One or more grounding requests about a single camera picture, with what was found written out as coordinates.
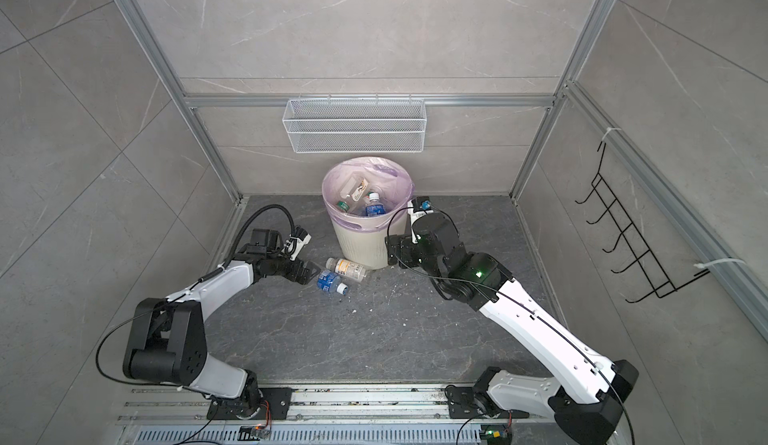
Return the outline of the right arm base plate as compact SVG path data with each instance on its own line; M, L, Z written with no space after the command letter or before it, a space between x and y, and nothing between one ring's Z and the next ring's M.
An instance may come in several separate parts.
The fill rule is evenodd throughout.
M524 419L529 418L528 412L520 410L502 410L484 394L476 393L472 387L448 385L444 388L444 396L448 403L449 416L452 419L467 419L473 416L480 418Z

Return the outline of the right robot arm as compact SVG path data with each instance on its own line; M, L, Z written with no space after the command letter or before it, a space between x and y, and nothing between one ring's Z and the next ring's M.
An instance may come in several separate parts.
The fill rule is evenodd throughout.
M468 252L446 213L410 205L409 232L387 234L390 264L426 277L447 301L469 306L523 345L549 376L514 375L487 368L462 406L472 418L527 413L552 419L578 444L606 444L622 422L631 420L625 402L638 370L626 360L612 361L587 346L555 320L498 260Z

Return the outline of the green band clear bottle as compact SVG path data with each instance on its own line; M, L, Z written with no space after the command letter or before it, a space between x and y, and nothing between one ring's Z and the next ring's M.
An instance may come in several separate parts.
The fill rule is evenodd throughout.
M338 200L335 204L336 208L345 214L353 216L366 216L366 204L364 200L355 201L352 198L346 198Z

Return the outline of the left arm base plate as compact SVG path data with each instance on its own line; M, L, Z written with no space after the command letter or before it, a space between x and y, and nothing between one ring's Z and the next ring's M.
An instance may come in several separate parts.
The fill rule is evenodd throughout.
M260 388L235 399L214 397L206 413L207 420L285 420L293 390L288 387Z

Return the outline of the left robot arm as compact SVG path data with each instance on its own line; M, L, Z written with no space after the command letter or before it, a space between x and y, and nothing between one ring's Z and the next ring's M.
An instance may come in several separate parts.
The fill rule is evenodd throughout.
M124 375L151 384L175 385L200 393L243 417L264 401L256 375L208 352L205 323L227 301L263 278L282 277L306 285L320 269L299 258L311 235L297 227L283 239L257 229L251 241L214 271L164 298L140 302L127 341Z

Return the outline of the blue label water bottle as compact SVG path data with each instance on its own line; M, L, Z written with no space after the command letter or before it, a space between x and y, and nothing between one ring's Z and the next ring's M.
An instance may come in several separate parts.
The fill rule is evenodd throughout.
M366 206L365 206L366 217L381 216L387 213L387 208L383 204L381 200L381 196L378 192L372 191L368 193L365 197L365 201L366 201Z

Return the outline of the small blue label bottle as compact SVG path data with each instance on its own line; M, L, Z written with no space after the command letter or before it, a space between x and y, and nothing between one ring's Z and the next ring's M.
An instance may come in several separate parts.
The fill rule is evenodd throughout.
M345 296L348 293L348 286L343 282L342 277L329 270L324 270L317 276L316 286L327 294L335 293Z

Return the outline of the peacock label tea bottle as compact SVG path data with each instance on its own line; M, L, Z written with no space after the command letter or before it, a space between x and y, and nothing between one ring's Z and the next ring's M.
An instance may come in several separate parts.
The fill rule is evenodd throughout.
M357 203L365 196L369 185L369 181L363 175L352 175L342 183L339 197L344 202Z

